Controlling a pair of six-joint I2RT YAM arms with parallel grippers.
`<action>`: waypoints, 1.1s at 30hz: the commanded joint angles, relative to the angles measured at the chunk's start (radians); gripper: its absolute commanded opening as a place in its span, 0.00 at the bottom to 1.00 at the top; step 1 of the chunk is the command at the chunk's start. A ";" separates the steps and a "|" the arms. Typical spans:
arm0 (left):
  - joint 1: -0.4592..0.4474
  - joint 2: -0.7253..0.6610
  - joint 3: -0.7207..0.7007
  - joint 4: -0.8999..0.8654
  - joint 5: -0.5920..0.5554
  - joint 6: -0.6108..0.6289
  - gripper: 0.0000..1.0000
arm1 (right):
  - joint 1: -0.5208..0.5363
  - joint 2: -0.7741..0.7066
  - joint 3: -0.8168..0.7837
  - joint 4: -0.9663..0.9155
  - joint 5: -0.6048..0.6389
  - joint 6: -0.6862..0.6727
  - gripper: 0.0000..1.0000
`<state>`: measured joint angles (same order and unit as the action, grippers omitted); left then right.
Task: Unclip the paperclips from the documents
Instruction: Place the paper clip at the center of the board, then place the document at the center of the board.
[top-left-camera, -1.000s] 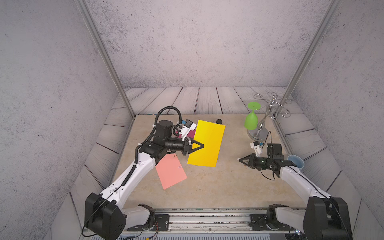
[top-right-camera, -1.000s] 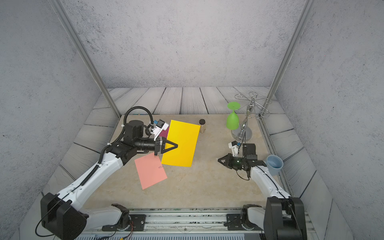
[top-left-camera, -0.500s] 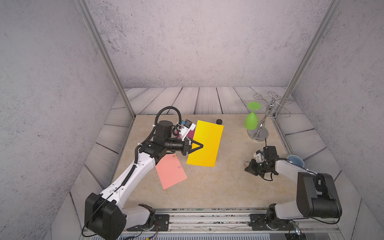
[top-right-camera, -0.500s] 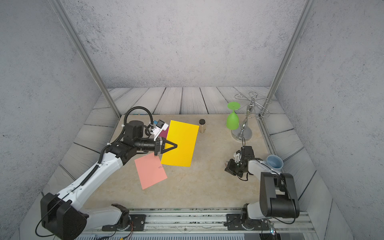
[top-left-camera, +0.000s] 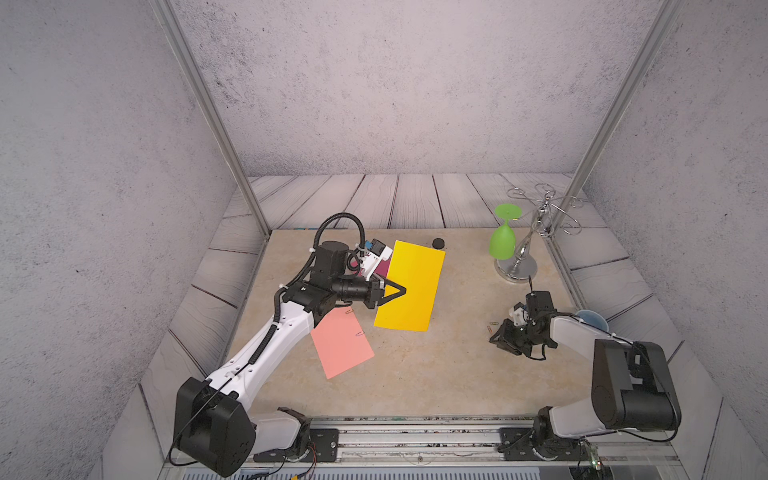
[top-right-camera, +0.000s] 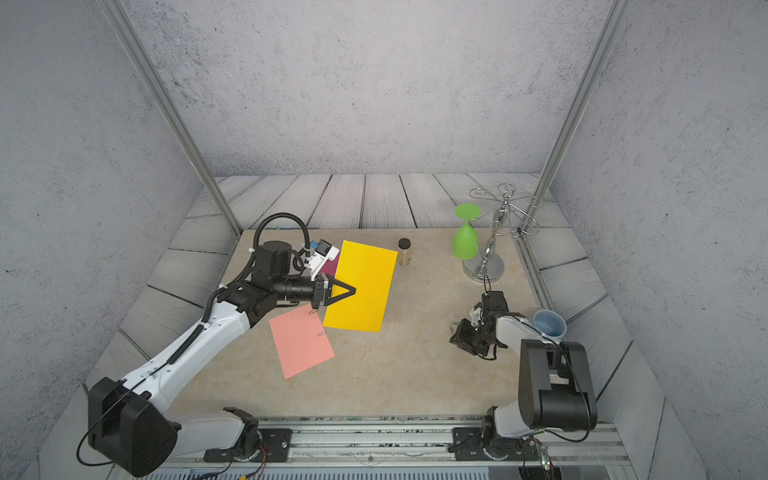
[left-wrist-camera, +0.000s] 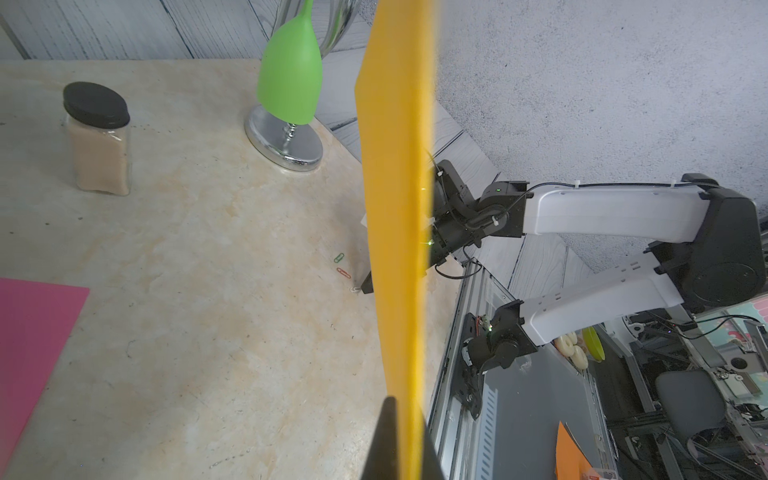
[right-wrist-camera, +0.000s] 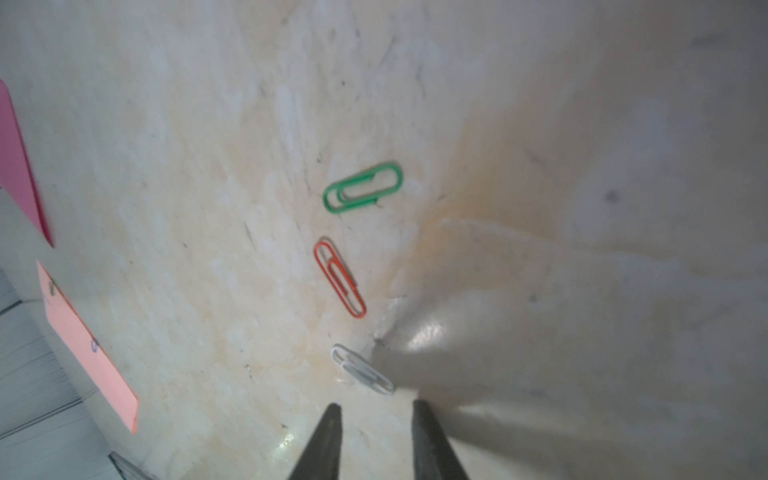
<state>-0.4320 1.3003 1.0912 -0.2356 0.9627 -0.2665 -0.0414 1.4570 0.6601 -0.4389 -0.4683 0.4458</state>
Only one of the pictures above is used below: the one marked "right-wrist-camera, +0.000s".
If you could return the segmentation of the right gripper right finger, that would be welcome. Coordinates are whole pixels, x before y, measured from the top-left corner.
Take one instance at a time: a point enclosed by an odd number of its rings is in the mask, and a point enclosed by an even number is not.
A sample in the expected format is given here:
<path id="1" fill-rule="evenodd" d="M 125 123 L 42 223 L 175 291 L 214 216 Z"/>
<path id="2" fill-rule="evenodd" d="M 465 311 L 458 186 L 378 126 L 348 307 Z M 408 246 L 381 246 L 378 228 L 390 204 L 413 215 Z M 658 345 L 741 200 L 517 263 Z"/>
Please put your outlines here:
<path id="1" fill-rule="evenodd" d="M 437 417 L 425 400 L 413 401 L 411 434 L 416 480 L 469 479 Z"/>

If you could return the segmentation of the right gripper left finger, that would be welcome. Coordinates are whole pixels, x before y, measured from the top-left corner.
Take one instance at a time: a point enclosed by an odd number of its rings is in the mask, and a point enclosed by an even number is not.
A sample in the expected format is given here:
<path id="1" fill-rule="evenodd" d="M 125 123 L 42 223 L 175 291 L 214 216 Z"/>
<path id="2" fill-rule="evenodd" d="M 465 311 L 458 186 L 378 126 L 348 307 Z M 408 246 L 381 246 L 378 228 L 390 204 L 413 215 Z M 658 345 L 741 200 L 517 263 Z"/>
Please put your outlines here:
<path id="1" fill-rule="evenodd" d="M 331 403 L 324 411 L 289 480 L 337 480 L 342 447 L 342 408 Z"/>

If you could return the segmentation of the white paperclip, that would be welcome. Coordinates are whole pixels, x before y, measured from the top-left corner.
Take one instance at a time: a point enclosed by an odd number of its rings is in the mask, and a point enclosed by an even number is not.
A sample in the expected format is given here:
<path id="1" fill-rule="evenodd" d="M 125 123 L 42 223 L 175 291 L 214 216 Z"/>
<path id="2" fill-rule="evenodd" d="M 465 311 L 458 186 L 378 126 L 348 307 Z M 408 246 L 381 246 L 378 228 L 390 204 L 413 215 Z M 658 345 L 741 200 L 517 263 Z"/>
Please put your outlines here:
<path id="1" fill-rule="evenodd" d="M 336 365 L 361 385 L 381 395 L 392 396 L 395 393 L 394 383 L 356 352 L 344 345 L 335 344 L 330 355 Z"/>

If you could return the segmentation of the paperclip removed from yellow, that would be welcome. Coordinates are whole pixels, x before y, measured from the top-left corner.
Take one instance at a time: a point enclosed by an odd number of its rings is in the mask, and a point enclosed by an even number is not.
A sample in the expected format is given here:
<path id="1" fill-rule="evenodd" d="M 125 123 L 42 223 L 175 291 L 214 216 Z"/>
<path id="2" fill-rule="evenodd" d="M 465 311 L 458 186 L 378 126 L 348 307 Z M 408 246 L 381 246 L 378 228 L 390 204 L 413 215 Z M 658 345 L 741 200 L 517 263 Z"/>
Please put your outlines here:
<path id="1" fill-rule="evenodd" d="M 341 214 L 374 205 L 398 192 L 403 181 L 399 163 L 380 163 L 330 184 L 322 194 L 323 206 L 331 214 Z"/>

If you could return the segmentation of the magenta paper sheet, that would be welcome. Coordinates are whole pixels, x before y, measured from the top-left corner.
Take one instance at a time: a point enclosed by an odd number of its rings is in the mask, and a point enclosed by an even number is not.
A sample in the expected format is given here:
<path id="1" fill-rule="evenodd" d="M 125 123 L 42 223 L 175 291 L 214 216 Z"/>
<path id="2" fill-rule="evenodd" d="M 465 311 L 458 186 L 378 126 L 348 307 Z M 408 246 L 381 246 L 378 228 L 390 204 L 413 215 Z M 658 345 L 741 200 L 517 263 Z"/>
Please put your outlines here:
<path id="1" fill-rule="evenodd" d="M 1 82 L 1 188 L 53 247 L 10 92 L 4 82 Z"/>

